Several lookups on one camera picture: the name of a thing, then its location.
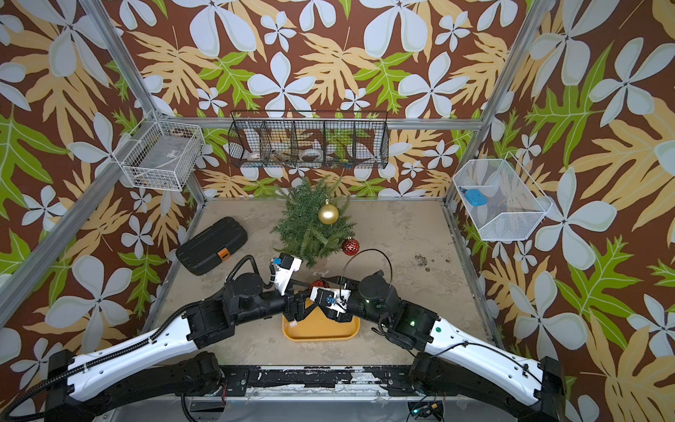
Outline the yellow plastic tray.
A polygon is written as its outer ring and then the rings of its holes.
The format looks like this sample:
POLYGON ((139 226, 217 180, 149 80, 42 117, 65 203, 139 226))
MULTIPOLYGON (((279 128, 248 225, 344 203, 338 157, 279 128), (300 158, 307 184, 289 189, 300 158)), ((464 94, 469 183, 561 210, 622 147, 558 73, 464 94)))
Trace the yellow plastic tray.
POLYGON ((354 338, 360 331, 360 320, 353 318, 349 323, 330 320, 321 309, 314 309, 300 322, 289 323, 282 318, 282 333, 293 342, 331 342, 354 338))

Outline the red faceted ornament ball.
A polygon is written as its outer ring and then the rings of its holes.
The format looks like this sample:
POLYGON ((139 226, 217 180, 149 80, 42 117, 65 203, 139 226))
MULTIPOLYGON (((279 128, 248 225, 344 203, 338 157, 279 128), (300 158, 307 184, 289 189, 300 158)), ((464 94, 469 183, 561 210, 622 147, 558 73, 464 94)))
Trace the red faceted ornament ball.
POLYGON ((356 256, 360 252, 360 243, 357 239, 348 237, 341 244, 341 250, 346 256, 356 256))

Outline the gold ornament ball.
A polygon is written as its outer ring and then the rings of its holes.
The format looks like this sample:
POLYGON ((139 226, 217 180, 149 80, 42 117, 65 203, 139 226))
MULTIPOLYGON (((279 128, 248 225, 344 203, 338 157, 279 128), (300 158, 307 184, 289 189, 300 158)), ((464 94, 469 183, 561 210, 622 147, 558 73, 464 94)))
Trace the gold ornament ball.
POLYGON ((323 206, 318 210, 318 219, 325 225, 333 225, 339 219, 339 209, 326 200, 323 206))

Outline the red ornament with gold cap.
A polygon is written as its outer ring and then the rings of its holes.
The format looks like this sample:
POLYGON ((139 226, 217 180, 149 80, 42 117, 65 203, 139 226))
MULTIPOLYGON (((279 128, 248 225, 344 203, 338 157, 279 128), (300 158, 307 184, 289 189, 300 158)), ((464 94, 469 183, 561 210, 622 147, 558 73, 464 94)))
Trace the red ornament with gold cap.
POLYGON ((330 285, 329 285, 329 283, 326 282, 326 281, 323 281, 323 280, 317 280, 317 281, 314 281, 314 282, 311 284, 311 287, 312 287, 312 288, 330 288, 330 285))

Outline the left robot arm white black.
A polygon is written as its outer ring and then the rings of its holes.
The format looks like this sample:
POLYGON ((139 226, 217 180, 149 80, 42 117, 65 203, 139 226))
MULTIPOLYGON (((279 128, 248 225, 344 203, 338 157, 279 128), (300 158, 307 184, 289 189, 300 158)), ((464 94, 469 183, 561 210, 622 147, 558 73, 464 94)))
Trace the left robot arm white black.
POLYGON ((125 404, 151 397, 209 393, 223 373, 207 346, 234 336, 239 325, 282 315, 299 322, 309 313, 313 286, 296 288, 300 260, 283 254, 271 262, 272 280, 259 270, 242 273, 242 258, 223 287, 174 311, 160 327, 96 353, 57 353, 49 377, 14 399, 3 421, 93 421, 125 404))

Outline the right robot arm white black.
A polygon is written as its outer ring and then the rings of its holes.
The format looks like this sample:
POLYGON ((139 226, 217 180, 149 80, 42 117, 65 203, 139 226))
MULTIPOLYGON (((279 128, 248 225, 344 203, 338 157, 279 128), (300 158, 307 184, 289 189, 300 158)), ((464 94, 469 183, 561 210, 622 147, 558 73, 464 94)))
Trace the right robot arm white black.
POLYGON ((554 358, 518 356, 467 334, 437 313, 399 297, 377 272, 338 288, 314 287, 310 299, 327 318, 370 322, 385 339, 416 353, 409 376, 431 396, 464 396, 519 421, 563 421, 566 387, 554 358))

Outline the small green christmas tree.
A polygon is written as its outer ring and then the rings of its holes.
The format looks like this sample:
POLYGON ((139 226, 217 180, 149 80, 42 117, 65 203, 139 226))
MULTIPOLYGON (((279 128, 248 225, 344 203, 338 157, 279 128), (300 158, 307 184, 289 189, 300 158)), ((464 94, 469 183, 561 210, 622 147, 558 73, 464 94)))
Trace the small green christmas tree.
POLYGON ((272 229, 281 240, 279 252, 300 258, 311 268, 340 251, 345 239, 355 236, 355 222, 347 214, 350 198, 335 195, 340 183, 339 179, 334 182, 325 178, 316 182, 303 179, 282 195, 285 208, 272 229), (339 219, 333 225, 325 225, 317 217, 326 200, 339 209, 339 219))

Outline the black tool case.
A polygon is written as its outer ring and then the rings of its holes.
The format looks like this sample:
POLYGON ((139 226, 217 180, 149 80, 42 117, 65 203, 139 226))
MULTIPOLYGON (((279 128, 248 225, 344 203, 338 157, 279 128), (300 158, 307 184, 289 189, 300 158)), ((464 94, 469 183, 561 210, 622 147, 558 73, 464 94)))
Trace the black tool case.
POLYGON ((201 276, 221 265, 247 240, 246 229, 226 216, 181 245, 176 257, 190 273, 201 276))

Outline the blue object in basket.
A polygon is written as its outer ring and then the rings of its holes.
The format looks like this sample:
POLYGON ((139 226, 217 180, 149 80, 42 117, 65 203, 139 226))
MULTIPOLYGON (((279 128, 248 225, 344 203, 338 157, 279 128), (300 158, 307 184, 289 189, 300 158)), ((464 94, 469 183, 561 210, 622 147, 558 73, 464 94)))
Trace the blue object in basket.
POLYGON ((481 207, 488 203, 488 199, 477 189, 464 190, 463 193, 464 199, 472 207, 481 207))

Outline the white mesh basket right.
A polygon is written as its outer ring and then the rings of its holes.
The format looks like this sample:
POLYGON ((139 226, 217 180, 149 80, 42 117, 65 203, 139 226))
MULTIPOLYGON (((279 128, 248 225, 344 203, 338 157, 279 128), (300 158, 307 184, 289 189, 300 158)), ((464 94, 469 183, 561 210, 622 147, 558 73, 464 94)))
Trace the white mesh basket right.
POLYGON ((553 200, 515 158, 475 158, 467 161, 453 183, 479 237, 486 242, 526 241, 553 207, 553 200), (464 190, 477 189, 488 199, 472 207, 464 190))

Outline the black metal base rail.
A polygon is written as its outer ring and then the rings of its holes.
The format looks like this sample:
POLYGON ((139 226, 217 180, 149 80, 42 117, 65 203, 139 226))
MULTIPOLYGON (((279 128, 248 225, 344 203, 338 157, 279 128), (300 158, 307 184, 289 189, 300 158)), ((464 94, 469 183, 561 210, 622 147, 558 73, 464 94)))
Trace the black metal base rail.
POLYGON ((411 376, 409 365, 258 366, 222 365, 223 379, 212 397, 457 397, 432 390, 411 376))

